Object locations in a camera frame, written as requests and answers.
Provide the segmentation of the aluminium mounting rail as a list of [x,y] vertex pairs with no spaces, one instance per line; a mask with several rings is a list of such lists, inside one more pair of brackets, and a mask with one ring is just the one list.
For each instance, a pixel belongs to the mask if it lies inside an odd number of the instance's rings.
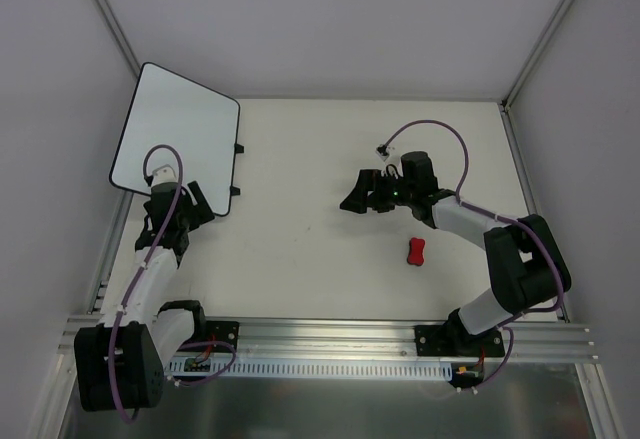
[[[237,318],[243,358],[409,359],[417,356],[418,326],[437,321]],[[586,325],[522,322],[514,332],[512,359],[522,363],[596,363],[599,351]]]

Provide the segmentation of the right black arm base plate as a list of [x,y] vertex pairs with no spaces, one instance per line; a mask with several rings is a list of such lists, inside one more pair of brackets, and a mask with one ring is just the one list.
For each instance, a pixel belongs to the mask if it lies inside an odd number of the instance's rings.
[[502,358],[505,346],[501,333],[491,329],[480,335],[469,335],[446,324],[416,325],[416,353],[419,357],[480,357]]

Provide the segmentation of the aluminium frame post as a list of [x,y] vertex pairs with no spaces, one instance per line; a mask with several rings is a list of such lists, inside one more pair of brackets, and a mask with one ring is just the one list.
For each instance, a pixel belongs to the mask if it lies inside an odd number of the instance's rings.
[[111,38],[124,59],[128,69],[134,77],[138,77],[141,64],[131,46],[131,43],[117,18],[110,0],[92,0],[101,19],[106,25]]
[[562,25],[575,1],[576,0],[559,0],[554,7],[551,16],[536,39],[533,48],[520,68],[519,73],[508,90],[508,93],[501,101],[501,107],[504,111],[508,111],[515,102],[520,91],[523,89],[529,76],[533,73],[536,65],[541,60],[547,47],[554,38],[557,30]]

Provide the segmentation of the right aluminium frame post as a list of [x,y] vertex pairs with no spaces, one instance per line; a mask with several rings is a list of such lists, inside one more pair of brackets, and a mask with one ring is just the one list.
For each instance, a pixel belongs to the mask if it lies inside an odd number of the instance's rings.
[[508,93],[501,101],[501,107],[504,111],[508,111],[515,102],[520,91],[523,89],[529,76],[533,73],[536,65],[541,60],[547,47],[554,38],[557,30],[562,25],[575,1],[576,0],[559,0],[554,7],[551,16],[536,39],[533,48],[520,68],[519,73],[508,90]]

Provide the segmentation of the left aluminium frame post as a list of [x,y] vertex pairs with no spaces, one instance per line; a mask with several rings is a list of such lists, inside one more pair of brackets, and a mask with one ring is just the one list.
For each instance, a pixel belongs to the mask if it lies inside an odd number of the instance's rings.
[[134,77],[138,77],[141,64],[131,46],[131,43],[117,18],[110,0],[92,0],[101,19],[106,25],[111,38],[124,59],[128,69]]

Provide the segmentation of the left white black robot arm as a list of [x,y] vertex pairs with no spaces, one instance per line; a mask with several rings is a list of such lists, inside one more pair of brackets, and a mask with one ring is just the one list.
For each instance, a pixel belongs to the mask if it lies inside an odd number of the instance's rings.
[[178,348],[196,350],[208,338],[198,301],[162,298],[187,251],[190,232],[215,215],[195,181],[154,185],[144,209],[129,285],[113,309],[74,339],[80,401],[87,412],[156,406],[165,367]]

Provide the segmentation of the red whiteboard eraser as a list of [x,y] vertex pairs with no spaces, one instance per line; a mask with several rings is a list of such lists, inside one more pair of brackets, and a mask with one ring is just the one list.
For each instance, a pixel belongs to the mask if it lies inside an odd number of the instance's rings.
[[418,237],[412,237],[409,240],[409,248],[407,253],[407,263],[412,266],[421,267],[424,264],[425,240]]

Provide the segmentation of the white board with black frame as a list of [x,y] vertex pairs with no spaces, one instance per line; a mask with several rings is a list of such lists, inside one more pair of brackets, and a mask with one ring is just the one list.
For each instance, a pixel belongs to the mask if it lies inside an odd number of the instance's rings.
[[144,175],[169,164],[175,149],[184,168],[184,182],[197,181],[217,216],[230,212],[234,144],[238,143],[240,104],[169,69],[142,65],[109,173],[119,189],[147,195]]

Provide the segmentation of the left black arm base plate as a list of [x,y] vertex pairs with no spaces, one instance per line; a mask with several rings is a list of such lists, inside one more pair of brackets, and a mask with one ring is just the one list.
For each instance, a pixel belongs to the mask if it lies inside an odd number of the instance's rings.
[[234,348],[238,345],[240,323],[232,320],[208,319],[205,338],[207,341],[224,342]]

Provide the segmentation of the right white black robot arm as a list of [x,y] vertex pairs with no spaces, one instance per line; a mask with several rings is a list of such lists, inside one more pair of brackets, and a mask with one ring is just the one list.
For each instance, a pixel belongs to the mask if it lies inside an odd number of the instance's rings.
[[421,356],[471,357],[504,350],[490,343],[499,327],[553,301],[560,306],[572,279],[546,220],[537,214],[511,219],[459,199],[439,186],[427,153],[402,155],[399,166],[360,170],[344,211],[387,213],[408,208],[426,226],[461,237],[484,251],[489,288],[451,312],[431,332],[416,335]]

